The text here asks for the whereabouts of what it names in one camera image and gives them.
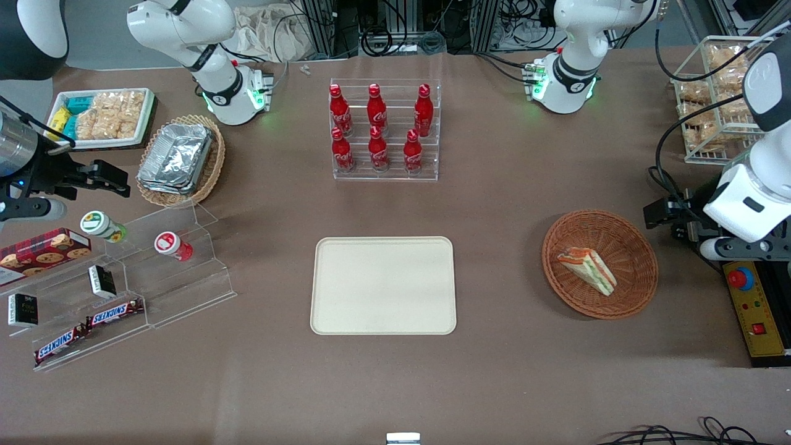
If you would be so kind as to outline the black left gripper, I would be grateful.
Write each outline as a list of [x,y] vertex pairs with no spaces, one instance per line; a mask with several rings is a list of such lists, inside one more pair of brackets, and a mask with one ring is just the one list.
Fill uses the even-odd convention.
[[643,208],[645,228],[654,230],[670,225],[670,237],[678,242],[701,244],[704,241],[703,205],[696,190],[671,191]]

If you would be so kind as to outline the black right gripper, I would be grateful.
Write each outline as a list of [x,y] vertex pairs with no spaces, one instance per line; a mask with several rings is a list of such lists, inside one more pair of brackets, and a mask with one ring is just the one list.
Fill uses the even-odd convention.
[[78,188],[130,197],[128,185],[111,182],[128,181],[126,171],[100,159],[86,166],[76,163],[71,158],[71,149],[69,145],[37,144],[31,161],[23,169],[23,197],[44,193],[75,200]]

